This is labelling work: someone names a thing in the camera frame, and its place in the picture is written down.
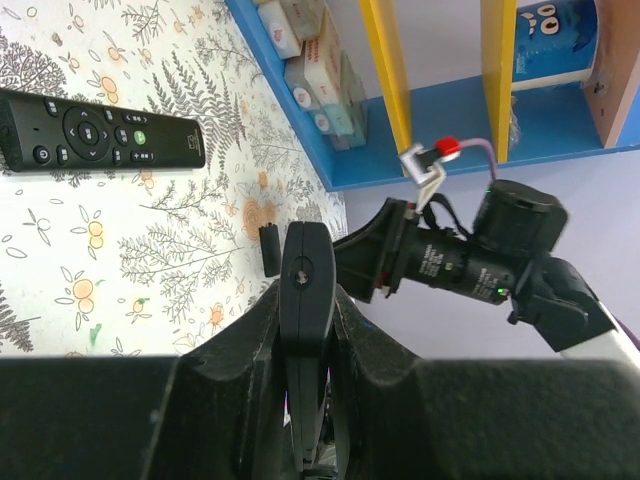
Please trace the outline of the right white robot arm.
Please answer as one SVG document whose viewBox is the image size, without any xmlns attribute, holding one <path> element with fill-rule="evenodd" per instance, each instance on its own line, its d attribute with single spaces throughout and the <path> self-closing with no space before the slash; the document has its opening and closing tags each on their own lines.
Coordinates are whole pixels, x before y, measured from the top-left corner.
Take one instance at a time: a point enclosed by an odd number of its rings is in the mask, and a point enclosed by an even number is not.
<svg viewBox="0 0 640 480">
<path fill-rule="evenodd" d="M 369 302 L 402 280 L 492 305 L 512 304 L 511 324 L 527 323 L 565 359 L 639 364 L 639 343 L 604 306 L 575 267 L 552 250 L 568 213 L 554 196 L 498 179 L 488 186 L 473 228 L 437 223 L 435 193 L 424 207 L 389 198 L 362 228 L 334 244 L 337 281 Z"/>
</svg>

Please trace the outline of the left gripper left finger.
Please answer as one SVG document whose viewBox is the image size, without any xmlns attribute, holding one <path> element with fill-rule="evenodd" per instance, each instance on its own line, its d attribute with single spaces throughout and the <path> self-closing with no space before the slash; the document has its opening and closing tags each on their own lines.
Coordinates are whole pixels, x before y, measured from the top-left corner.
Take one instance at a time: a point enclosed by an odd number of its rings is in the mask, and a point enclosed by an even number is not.
<svg viewBox="0 0 640 480">
<path fill-rule="evenodd" d="M 1 363 L 5 479 L 274 479 L 278 289 L 181 357 Z"/>
</svg>

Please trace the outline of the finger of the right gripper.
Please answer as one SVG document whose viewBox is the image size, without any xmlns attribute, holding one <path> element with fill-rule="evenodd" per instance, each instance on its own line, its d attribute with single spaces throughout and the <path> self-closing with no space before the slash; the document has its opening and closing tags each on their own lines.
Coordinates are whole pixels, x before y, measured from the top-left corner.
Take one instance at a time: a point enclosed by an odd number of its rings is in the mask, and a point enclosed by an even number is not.
<svg viewBox="0 0 640 480">
<path fill-rule="evenodd" d="M 390 251 L 394 222 L 395 205 L 385 202 L 365 226 L 333 244 L 337 283 L 354 299 L 371 302 Z"/>
</svg>

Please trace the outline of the small black battery door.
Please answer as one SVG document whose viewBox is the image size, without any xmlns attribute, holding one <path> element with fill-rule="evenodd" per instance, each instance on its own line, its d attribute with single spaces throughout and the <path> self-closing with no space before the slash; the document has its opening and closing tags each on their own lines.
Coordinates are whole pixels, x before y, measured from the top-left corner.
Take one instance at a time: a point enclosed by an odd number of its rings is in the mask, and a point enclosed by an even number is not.
<svg viewBox="0 0 640 480">
<path fill-rule="evenodd" d="M 267 278 L 275 277 L 281 271 L 281 250 L 278 227 L 273 223 L 259 228 L 263 271 Z"/>
</svg>

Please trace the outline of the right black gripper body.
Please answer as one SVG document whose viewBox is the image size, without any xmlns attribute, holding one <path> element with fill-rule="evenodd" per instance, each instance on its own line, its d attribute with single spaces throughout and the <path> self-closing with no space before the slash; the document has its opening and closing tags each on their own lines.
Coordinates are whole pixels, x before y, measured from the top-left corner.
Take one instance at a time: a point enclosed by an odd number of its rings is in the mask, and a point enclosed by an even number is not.
<svg viewBox="0 0 640 480">
<path fill-rule="evenodd" d="M 399 217 L 398 231 L 385 251 L 379 287 L 396 292 L 404 279 L 500 305 L 515 286 L 506 257 L 463 239 L 449 227 L 425 229 L 406 201 L 388 198 L 382 212 Z"/>
</svg>

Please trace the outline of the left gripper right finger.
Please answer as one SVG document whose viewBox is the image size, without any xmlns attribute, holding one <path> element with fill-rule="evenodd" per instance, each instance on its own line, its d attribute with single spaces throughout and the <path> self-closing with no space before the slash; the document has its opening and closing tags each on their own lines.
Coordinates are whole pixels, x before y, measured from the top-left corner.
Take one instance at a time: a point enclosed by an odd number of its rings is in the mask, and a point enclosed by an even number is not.
<svg viewBox="0 0 640 480">
<path fill-rule="evenodd" d="M 329 363 L 344 479 L 635 479 L 639 376 L 589 360 L 426 360 L 338 291 Z"/>
</svg>

